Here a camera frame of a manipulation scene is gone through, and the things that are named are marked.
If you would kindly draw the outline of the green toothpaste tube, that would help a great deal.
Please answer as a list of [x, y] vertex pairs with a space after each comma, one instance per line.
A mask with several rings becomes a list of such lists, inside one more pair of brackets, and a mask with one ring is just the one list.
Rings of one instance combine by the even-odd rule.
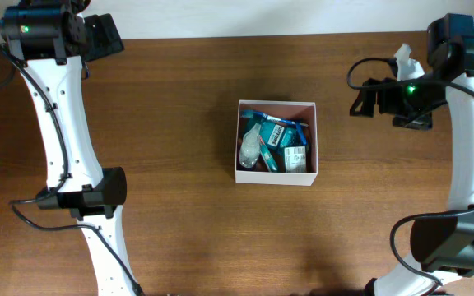
[[260, 144], [260, 153], [263, 158], [263, 162], [265, 163], [267, 170], [270, 173], [278, 173], [279, 168], [277, 166], [277, 162], [274, 160], [272, 153], [267, 148], [263, 138], [259, 137], [259, 144]]

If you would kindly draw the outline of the clear spray bottle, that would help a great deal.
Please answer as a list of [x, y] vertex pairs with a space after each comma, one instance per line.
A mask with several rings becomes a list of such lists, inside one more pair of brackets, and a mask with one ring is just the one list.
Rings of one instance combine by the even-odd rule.
[[261, 151], [260, 130], [261, 125], [256, 123], [244, 134], [239, 150], [239, 164], [244, 169], [252, 169], [258, 161]]

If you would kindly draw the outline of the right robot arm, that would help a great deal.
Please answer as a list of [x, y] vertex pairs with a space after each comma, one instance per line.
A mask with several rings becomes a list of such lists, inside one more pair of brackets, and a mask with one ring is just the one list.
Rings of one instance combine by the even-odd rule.
[[452, 182], [443, 212], [410, 215], [410, 252], [366, 295], [436, 295], [474, 276], [474, 20], [449, 13], [427, 30], [430, 72], [403, 45], [386, 63], [392, 76], [359, 85], [353, 117], [388, 113], [395, 127], [428, 131], [432, 113], [448, 106], [452, 128]]

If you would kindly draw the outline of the teal mouthwash bottle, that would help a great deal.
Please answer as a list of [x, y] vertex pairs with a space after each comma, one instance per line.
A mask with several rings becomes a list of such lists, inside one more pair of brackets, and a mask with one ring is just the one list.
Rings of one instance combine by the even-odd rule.
[[244, 126], [242, 136], [251, 130], [257, 130], [258, 136], [263, 139], [267, 148], [280, 155], [287, 147], [304, 145], [295, 127], [285, 127], [280, 123], [273, 123], [261, 118], [250, 118]]

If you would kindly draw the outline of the green white soap box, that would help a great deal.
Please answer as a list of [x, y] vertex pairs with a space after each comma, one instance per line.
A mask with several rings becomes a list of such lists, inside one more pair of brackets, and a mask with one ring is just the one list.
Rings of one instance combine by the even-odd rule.
[[283, 155], [287, 173], [307, 173], [306, 148], [304, 146], [286, 147]]

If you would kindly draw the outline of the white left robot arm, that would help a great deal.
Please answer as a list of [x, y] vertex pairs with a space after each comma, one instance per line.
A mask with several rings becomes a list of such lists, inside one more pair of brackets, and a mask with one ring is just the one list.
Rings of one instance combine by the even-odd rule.
[[30, 203], [68, 210], [75, 224], [41, 226], [44, 232], [82, 232], [100, 295], [141, 295], [123, 236], [127, 179], [120, 167], [100, 165], [86, 120], [82, 82], [89, 62], [121, 53], [123, 41], [110, 14], [83, 16], [87, 1], [21, 1], [0, 21], [2, 52], [20, 72], [35, 106], [47, 160], [46, 185]]

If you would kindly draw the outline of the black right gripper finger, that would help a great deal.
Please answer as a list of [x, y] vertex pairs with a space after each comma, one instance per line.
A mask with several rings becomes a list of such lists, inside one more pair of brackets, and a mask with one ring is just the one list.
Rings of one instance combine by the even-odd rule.
[[417, 131], [429, 131], [433, 127], [432, 113], [416, 115], [412, 118], [395, 116], [393, 118], [393, 126]]
[[352, 117], [372, 118], [377, 94], [376, 90], [360, 90], [355, 102], [350, 107], [349, 114]]

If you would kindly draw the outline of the blue white toothbrush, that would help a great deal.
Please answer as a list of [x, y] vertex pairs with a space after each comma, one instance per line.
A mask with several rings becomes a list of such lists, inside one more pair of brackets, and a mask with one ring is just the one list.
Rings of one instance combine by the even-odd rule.
[[272, 115], [269, 115], [267, 113], [263, 113], [263, 112], [260, 112], [260, 111], [257, 111], [257, 110], [252, 110], [252, 109], [245, 109], [245, 110], [241, 111], [240, 114], [239, 114], [239, 117], [242, 118], [242, 119], [254, 119], [256, 121], [266, 120], [266, 121], [271, 122], [271, 123], [285, 125], [285, 126], [291, 126], [291, 127], [297, 127], [297, 126], [308, 127], [309, 126], [308, 123], [302, 123], [302, 122], [298, 122], [298, 121], [294, 121], [294, 120], [278, 118], [278, 117], [274, 117]]

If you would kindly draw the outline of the blue disposable razor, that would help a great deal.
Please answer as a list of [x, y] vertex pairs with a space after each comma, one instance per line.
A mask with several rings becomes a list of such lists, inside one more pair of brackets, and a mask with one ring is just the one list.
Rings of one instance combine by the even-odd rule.
[[303, 130], [303, 126], [301, 125], [300, 122], [296, 122], [295, 123], [295, 127], [296, 127], [296, 130], [298, 132], [298, 135], [299, 135], [299, 138], [300, 138], [300, 142], [303, 146], [307, 146], [308, 145], [308, 142], [306, 140], [306, 136], [304, 134], [304, 130]]

